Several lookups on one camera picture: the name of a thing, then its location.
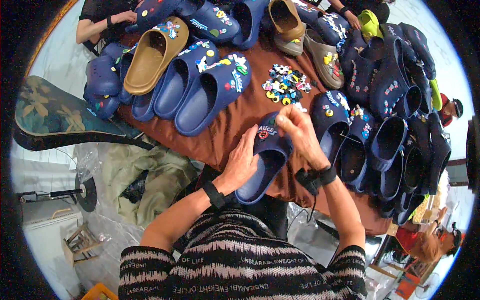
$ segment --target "striped sweater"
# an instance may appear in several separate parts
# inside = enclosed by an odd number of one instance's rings
[[[185,251],[133,246],[121,254],[119,299],[365,299],[365,251],[349,246],[328,268],[259,219],[229,209],[203,214]]]

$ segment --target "black cap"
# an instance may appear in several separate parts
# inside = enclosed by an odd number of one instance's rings
[[[458,99],[453,99],[453,103],[455,104],[456,116],[460,118],[463,115],[463,104]]]

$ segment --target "person's left hand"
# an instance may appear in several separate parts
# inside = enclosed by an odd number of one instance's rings
[[[447,213],[447,209],[448,209],[448,208],[445,206],[445,207],[442,208],[442,210],[438,213],[438,218],[437,218],[437,220],[438,220],[439,223],[441,223],[442,220],[444,219],[445,214]]]
[[[253,155],[257,131],[258,125],[254,125],[242,135],[237,147],[230,152],[222,175],[213,180],[216,189],[224,195],[244,185],[257,171],[258,154]]]

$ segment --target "wristband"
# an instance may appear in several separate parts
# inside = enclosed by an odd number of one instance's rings
[[[225,205],[223,193],[218,192],[215,185],[211,181],[207,181],[204,184],[204,191],[207,194],[208,198],[210,198],[210,204],[215,207],[222,207]]]
[[[344,6],[340,9],[340,14],[345,17],[345,12],[349,10],[350,10],[350,7]]]
[[[320,171],[310,169],[308,172],[301,168],[296,174],[295,179],[313,196],[318,195],[318,189],[321,186],[332,183],[336,179],[336,169],[329,167]]]
[[[107,28],[110,28],[112,27],[112,16],[108,16],[107,17]]]

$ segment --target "hand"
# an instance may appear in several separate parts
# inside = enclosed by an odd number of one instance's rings
[[[437,218],[438,223],[441,223],[441,222],[442,222],[442,220],[443,220],[444,217],[445,217],[445,214],[447,213],[447,210],[448,210],[448,208],[445,206],[445,207],[442,208],[442,210],[438,213],[438,218]]]
[[[239,144],[228,156],[222,175],[213,180],[216,189],[224,195],[244,185],[257,171],[258,154],[253,156],[253,142],[257,131],[258,125],[255,125],[241,136]]]
[[[348,22],[350,23],[350,26],[352,26],[353,29],[361,28],[359,19],[351,11],[346,11],[344,16],[347,18]]]
[[[112,23],[122,23],[123,21],[128,21],[131,23],[137,22],[137,13],[132,11],[121,12],[112,16]]]
[[[315,170],[330,167],[330,162],[318,143],[312,119],[307,113],[291,104],[279,112],[275,121],[280,127],[279,134],[288,133],[295,149]]]

